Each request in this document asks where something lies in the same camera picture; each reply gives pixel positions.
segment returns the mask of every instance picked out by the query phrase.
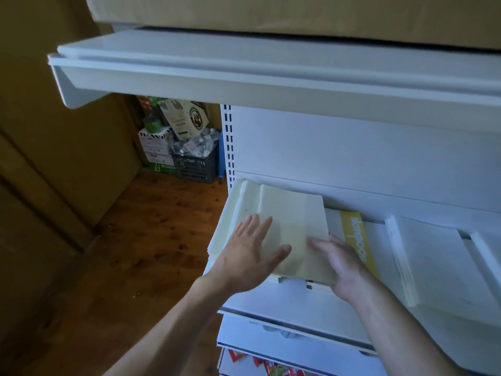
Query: round logo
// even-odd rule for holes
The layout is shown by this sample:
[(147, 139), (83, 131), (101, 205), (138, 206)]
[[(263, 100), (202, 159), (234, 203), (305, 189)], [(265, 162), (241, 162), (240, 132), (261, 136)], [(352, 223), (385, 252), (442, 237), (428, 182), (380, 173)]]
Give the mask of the round logo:
[(191, 122), (197, 128), (198, 130), (202, 129), (202, 117), (200, 116), (200, 113), (196, 110), (196, 108), (191, 108), (189, 112), (189, 117), (191, 119)]

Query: forearm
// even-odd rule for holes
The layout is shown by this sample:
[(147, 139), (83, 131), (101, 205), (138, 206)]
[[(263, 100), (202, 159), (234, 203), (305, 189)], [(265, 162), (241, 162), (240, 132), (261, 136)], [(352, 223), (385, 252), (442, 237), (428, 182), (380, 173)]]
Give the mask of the forearm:
[(229, 296), (213, 278), (197, 279), (185, 297), (105, 376), (180, 374), (204, 328)]
[(390, 376), (466, 374), (376, 279), (366, 277), (351, 304)]

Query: green box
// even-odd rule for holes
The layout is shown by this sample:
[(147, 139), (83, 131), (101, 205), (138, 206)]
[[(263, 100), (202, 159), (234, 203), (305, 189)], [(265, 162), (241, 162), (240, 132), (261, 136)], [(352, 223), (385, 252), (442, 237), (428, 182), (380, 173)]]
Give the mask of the green box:
[(165, 174), (175, 174), (176, 173), (176, 169), (174, 168), (174, 166), (164, 165), (162, 163), (150, 162), (150, 169), (153, 171), (159, 171), (159, 172), (165, 173)]

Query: floor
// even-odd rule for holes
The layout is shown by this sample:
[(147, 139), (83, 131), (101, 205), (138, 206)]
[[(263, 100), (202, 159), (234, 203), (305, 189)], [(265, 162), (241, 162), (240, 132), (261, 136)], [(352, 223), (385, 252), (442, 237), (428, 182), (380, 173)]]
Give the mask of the floor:
[[(100, 227), (102, 235), (53, 312), (14, 356), (9, 375), (102, 375), (184, 296), (205, 268), (228, 195), (226, 181), (143, 171)], [(184, 375), (216, 375), (211, 322)]]

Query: brown box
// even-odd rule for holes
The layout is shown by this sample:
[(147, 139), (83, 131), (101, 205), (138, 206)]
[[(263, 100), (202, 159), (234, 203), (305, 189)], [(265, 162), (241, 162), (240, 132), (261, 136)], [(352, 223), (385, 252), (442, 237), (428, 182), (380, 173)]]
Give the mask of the brown box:
[(87, 0), (94, 20), (501, 49), (501, 0)]

